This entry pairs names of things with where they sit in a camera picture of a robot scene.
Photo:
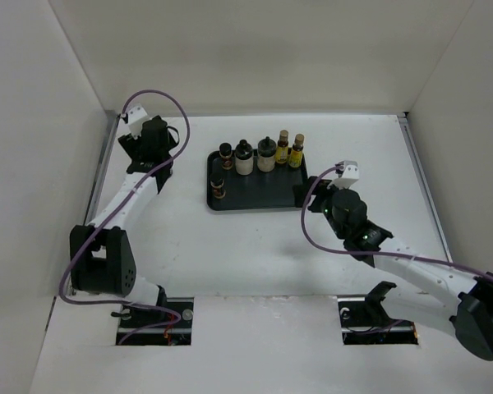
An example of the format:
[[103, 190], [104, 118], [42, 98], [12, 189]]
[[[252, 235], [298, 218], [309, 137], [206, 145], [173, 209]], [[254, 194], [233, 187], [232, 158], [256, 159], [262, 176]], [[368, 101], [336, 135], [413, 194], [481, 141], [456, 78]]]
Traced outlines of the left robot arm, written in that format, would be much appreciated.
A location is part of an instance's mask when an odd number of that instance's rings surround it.
[[178, 130], [155, 116], [142, 123], [138, 135], [122, 135], [118, 143], [131, 163], [108, 206], [88, 224], [71, 230], [70, 256], [76, 260], [71, 284], [78, 291], [141, 305], [141, 319], [156, 328], [168, 317], [164, 289], [138, 274], [129, 232], [172, 175], [170, 151], [179, 144]]

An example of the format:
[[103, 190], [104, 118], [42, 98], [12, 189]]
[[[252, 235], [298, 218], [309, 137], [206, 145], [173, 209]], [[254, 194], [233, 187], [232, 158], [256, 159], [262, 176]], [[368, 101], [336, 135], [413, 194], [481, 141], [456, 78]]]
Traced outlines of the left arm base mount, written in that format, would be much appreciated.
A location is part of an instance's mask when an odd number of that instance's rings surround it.
[[189, 346], [192, 339], [194, 318], [193, 298], [168, 298], [165, 307], [181, 315], [176, 319], [147, 309], [123, 307], [120, 312], [112, 312], [117, 319], [116, 346]]

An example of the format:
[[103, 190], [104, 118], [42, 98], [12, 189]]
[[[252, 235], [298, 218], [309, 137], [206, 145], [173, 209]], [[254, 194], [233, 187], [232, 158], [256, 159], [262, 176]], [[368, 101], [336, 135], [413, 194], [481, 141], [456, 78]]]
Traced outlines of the white powder shaker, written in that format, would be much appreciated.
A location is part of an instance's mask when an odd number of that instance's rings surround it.
[[271, 172], [274, 170], [276, 148], [276, 143], [269, 136], [259, 141], [257, 167], [260, 171]]
[[253, 172], [253, 148], [246, 140], [240, 140], [235, 148], [235, 168], [239, 175], [248, 176]]

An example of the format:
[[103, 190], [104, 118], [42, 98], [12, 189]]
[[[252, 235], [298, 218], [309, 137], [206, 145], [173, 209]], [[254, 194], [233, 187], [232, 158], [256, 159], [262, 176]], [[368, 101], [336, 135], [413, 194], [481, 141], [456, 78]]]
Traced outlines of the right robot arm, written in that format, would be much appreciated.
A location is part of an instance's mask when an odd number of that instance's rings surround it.
[[341, 255], [390, 273], [414, 285], [421, 295], [389, 296], [396, 286], [382, 282], [366, 295], [366, 318], [424, 323], [454, 337], [481, 360], [493, 360], [493, 273], [417, 254], [390, 231], [367, 217], [359, 194], [335, 181], [312, 176], [293, 187], [302, 214], [320, 213], [343, 242]]

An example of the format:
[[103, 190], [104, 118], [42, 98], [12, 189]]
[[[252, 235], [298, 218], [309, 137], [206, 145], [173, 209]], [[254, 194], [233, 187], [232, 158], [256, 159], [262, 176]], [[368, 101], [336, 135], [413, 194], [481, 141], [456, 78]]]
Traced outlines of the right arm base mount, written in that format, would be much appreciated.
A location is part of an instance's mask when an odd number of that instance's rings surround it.
[[365, 295], [344, 295], [337, 299], [344, 345], [418, 344], [414, 323], [391, 319], [382, 306], [395, 287], [392, 282], [380, 282]]

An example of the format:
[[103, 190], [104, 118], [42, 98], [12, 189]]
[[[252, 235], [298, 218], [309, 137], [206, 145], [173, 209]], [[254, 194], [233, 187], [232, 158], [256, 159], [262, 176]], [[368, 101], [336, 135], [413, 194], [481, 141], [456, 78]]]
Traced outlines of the small spice jar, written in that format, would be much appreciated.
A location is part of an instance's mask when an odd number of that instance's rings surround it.
[[219, 146], [219, 156], [221, 158], [221, 167], [228, 171], [233, 167], [233, 150], [230, 143], [222, 143]]
[[215, 172], [210, 176], [210, 187], [216, 199], [223, 199], [225, 197], [226, 190], [224, 189], [224, 178], [221, 173]]

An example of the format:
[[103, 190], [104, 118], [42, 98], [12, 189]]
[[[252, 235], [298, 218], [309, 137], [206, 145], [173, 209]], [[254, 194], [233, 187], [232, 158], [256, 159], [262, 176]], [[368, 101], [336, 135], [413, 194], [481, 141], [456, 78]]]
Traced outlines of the yellow label bottle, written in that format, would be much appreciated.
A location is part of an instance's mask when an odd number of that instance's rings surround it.
[[288, 161], [288, 131], [281, 130], [276, 145], [275, 162], [278, 165], [284, 165]]
[[288, 156], [288, 165], [291, 168], [299, 168], [302, 165], [304, 135], [296, 134], [291, 153]]

